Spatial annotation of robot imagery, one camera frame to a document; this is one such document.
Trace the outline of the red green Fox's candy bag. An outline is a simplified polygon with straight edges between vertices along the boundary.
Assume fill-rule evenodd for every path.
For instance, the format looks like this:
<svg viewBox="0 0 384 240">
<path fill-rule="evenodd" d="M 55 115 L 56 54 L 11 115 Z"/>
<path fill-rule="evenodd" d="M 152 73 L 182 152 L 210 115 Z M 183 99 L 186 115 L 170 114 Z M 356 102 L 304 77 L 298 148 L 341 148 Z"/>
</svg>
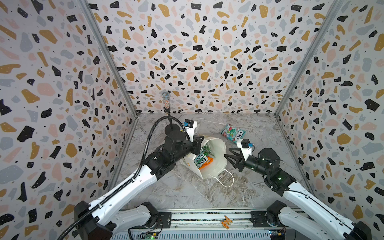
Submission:
<svg viewBox="0 0 384 240">
<path fill-rule="evenodd" d="M 242 139 L 246 131 L 240 128 L 237 128 L 231 124 L 227 124 L 225 128 L 221 131 L 221 135 L 227 138 L 228 140 L 236 143 L 238 140 Z"/>
</svg>

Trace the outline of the white paper bag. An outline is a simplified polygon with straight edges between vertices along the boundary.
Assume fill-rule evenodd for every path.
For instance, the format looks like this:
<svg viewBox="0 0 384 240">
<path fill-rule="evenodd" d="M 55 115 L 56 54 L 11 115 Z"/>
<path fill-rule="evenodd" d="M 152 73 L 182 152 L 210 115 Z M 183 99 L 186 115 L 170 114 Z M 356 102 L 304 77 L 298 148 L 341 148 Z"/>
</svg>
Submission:
<svg viewBox="0 0 384 240">
<path fill-rule="evenodd" d="M 216 179 L 225 188 L 234 184 L 234 176 L 226 170 L 227 159 L 226 144 L 219 138 L 205 136 L 201 143 L 201 150 L 198 154 L 188 154 L 181 160 L 182 165 L 187 167 L 203 180 Z M 219 175 L 226 172 L 231 176 L 232 182 L 227 186 L 223 184 Z"/>
</svg>

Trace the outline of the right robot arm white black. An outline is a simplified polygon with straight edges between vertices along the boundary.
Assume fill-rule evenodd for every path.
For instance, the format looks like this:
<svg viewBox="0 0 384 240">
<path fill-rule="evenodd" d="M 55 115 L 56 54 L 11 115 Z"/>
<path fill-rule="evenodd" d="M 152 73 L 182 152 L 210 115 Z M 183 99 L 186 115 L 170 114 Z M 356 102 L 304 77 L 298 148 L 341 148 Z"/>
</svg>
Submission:
<svg viewBox="0 0 384 240">
<path fill-rule="evenodd" d="M 371 229 L 363 222 L 353 222 L 332 210 L 280 168 L 281 158 L 271 148 L 253 156 L 250 148 L 231 148 L 224 157 L 242 172 L 252 170 L 263 177 L 270 190 L 290 201 L 307 214 L 304 217 L 281 201 L 271 204 L 265 214 L 271 227 L 289 227 L 310 240 L 370 240 Z"/>
</svg>

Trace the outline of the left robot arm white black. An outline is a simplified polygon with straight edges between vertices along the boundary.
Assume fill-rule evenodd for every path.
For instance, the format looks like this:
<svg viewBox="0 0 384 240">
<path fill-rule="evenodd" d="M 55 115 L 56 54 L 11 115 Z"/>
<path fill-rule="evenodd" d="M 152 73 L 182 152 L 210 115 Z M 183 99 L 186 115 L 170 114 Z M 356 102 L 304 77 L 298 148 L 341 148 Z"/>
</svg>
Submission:
<svg viewBox="0 0 384 240">
<path fill-rule="evenodd" d="M 188 154 L 200 153 L 203 136 L 187 140 L 186 134 L 173 131 L 165 143 L 149 154 L 141 169 L 100 198 L 75 206 L 75 227 L 82 240 L 109 240 L 113 235 L 135 227 L 155 224 L 158 211 L 149 202 L 122 211 L 130 200 L 173 170 L 177 161 Z"/>
</svg>

